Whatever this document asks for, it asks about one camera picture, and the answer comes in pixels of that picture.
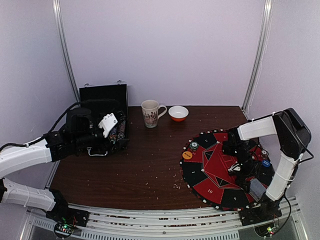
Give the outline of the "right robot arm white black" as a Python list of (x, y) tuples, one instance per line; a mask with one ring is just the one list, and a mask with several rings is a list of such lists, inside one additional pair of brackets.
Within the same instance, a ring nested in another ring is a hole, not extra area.
[[(258, 166), (248, 144), (251, 141), (263, 142), (263, 150), (270, 150), (267, 159), (275, 164), (270, 184), (264, 188), (258, 181)], [(228, 174), (235, 176), (235, 183), (246, 193), (252, 194), (259, 206), (253, 215), (266, 221), (279, 209), (280, 201), (295, 179), (304, 154), (308, 160), (314, 156), (308, 149), (312, 134), (305, 122), (292, 107), (273, 112), (269, 115), (249, 120), (247, 123), (227, 131), (227, 140), (222, 143), (223, 153), (236, 158), (228, 168)]]

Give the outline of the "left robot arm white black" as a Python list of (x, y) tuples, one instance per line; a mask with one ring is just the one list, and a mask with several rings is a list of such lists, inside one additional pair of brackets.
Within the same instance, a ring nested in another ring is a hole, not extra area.
[(87, 153), (105, 157), (124, 149), (128, 108), (116, 99), (89, 99), (70, 105), (41, 137), (0, 148), (0, 202), (40, 209), (46, 217), (69, 226), (85, 226), (86, 211), (69, 207), (59, 190), (18, 184), (6, 176), (31, 166), (54, 163)]

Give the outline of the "blue small blind button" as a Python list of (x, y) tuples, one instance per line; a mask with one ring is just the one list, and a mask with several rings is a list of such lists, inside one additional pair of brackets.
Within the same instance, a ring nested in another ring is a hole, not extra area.
[(268, 168), (271, 166), (271, 162), (267, 159), (264, 159), (261, 163), (265, 168)]

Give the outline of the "deck of playing cards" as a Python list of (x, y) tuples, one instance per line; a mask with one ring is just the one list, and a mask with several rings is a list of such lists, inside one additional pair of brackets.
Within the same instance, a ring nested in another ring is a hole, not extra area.
[(249, 194), (256, 202), (259, 202), (266, 192), (265, 186), (256, 178), (250, 180)]

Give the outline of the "stack of poker chips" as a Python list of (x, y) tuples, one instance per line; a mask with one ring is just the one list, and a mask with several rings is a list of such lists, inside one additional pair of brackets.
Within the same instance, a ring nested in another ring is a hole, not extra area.
[(261, 156), (262, 156), (264, 159), (267, 159), (267, 158), (268, 158), (268, 155), (269, 155), (269, 153), (268, 153), (266, 150), (262, 150), (262, 151), (261, 151)]
[(196, 141), (192, 141), (189, 144), (189, 149), (191, 152), (195, 152), (199, 148), (199, 144)]

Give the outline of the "orange big blind button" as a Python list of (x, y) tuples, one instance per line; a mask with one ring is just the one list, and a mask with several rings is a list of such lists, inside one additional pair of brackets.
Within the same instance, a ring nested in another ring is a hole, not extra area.
[(193, 153), (190, 152), (190, 151), (184, 151), (184, 152), (182, 153), (182, 157), (183, 157), (183, 159), (185, 159), (185, 160), (191, 160), (191, 159), (193, 158)]

